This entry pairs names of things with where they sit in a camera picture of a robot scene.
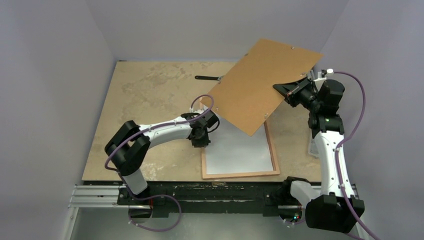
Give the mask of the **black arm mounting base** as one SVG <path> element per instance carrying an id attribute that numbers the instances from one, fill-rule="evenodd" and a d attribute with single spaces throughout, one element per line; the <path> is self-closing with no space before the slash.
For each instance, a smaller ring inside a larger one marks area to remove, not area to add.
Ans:
<path id="1" fill-rule="evenodd" d="M 117 204 L 146 209 L 154 218 L 170 213 L 260 214 L 297 222 L 304 207 L 289 195 L 284 181 L 148 181 L 142 195 L 132 197 L 126 187 L 118 189 Z"/>

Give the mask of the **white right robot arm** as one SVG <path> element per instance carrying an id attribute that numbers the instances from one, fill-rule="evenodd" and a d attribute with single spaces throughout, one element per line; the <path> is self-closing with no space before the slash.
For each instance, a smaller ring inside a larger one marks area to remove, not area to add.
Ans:
<path id="1" fill-rule="evenodd" d="M 356 198 L 350 184 L 344 158 L 344 125 L 337 113 L 345 87 L 334 79 L 325 79 L 321 88 L 307 77 L 274 84 L 273 88 L 291 107 L 302 105 L 309 111 L 308 127 L 318 151 L 321 169 L 320 191 L 300 178 L 289 178 L 280 196 L 288 204 L 296 200 L 304 207 L 302 219 L 308 227 L 348 234 L 365 211 L 363 200 Z"/>

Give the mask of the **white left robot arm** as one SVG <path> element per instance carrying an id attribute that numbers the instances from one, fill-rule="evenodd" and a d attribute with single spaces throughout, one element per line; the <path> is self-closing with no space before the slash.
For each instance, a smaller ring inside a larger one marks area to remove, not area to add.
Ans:
<path id="1" fill-rule="evenodd" d="M 150 125 L 126 121 L 106 144 L 104 151 L 116 172 L 129 187 L 129 197 L 138 205 L 149 199 L 148 183 L 141 165 L 149 149 L 174 140 L 188 139 L 194 148 L 211 142 L 209 134 L 220 125 L 212 111 L 183 113 L 175 119 Z"/>

